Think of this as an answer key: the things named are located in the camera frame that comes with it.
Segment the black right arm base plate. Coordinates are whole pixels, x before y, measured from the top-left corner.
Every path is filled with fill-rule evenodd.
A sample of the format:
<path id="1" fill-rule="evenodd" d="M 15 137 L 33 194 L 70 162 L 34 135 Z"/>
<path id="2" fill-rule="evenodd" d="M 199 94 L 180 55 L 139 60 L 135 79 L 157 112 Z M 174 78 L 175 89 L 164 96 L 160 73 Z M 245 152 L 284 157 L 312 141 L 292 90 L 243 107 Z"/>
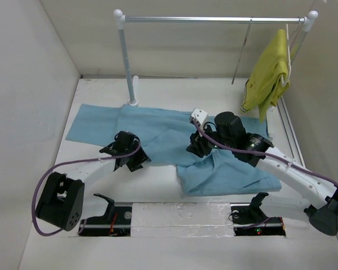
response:
<path id="1" fill-rule="evenodd" d="M 286 231 L 282 217 L 268 217 L 260 209 L 268 193 L 261 192 L 249 203 L 230 205 L 228 219 L 233 222 L 234 236 L 284 236 Z"/>

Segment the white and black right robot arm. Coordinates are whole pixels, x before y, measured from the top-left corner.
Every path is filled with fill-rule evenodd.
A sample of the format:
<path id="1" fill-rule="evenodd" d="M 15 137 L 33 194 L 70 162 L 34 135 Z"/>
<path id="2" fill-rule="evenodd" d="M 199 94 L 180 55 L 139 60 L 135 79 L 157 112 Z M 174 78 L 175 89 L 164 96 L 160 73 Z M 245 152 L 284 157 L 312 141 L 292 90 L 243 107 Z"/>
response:
<path id="1" fill-rule="evenodd" d="M 229 150 L 239 161 L 264 170 L 301 195 L 300 200 L 276 197 L 260 192 L 232 220 L 250 230 L 272 217 L 287 217 L 311 224 L 325 235 L 338 233 L 338 183 L 311 172 L 287 157 L 265 137 L 246 132 L 241 119 L 232 112 L 222 112 L 209 127 L 208 113 L 195 108 L 189 121 L 196 128 L 187 151 L 204 157 L 213 149 Z"/>

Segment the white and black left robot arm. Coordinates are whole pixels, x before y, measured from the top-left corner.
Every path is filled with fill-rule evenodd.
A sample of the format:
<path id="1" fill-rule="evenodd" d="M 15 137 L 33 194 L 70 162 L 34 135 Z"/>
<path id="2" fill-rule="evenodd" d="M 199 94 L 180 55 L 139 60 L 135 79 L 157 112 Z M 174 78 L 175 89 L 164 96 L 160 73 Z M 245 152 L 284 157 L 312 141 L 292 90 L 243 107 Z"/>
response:
<path id="1" fill-rule="evenodd" d="M 97 158 L 56 164 L 41 177 L 31 209 L 34 228 L 41 236 L 47 233 L 40 229 L 38 220 L 57 227 L 58 232 L 71 231 L 94 217 L 102 223 L 114 222 L 114 200 L 99 193 L 86 196 L 85 190 L 123 166 L 135 172 L 151 161 L 139 137 L 126 131 L 117 133 L 99 153 Z"/>

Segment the light blue trousers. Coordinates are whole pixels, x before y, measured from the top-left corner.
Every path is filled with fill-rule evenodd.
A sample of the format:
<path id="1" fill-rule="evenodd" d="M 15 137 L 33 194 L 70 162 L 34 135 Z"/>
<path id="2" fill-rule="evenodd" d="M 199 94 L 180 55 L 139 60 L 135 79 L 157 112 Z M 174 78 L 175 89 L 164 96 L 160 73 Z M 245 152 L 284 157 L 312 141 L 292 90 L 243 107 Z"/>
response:
<path id="1" fill-rule="evenodd" d="M 223 196 L 279 191 L 278 178 L 239 161 L 230 151 L 199 158 L 186 150 L 196 129 L 190 113 L 149 107 L 83 104 L 66 139 L 107 146 L 120 131 L 137 135 L 152 165 L 174 165 L 188 196 Z"/>

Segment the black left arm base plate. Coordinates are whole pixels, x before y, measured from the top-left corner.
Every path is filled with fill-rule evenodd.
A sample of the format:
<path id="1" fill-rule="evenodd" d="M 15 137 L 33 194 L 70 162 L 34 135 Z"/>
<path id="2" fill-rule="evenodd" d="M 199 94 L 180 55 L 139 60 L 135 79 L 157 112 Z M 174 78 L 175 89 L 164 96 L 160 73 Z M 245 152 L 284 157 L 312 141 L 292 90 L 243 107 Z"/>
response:
<path id="1" fill-rule="evenodd" d="M 83 237 L 126 237 L 131 234 L 130 202 L 115 202 L 95 193 L 84 199 L 78 235 Z"/>

